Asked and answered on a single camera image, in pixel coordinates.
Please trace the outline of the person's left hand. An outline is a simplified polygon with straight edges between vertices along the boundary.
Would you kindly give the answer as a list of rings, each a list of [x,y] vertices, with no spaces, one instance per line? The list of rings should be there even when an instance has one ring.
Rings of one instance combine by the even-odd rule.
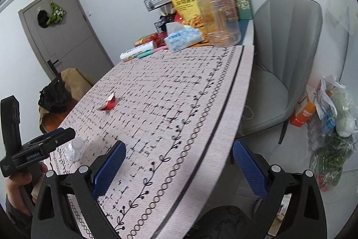
[[[28,184],[32,184],[32,181],[33,178],[30,172],[18,172],[5,180],[5,208],[8,214],[12,212],[19,213],[26,217],[32,217],[32,212],[21,194],[21,188]]]

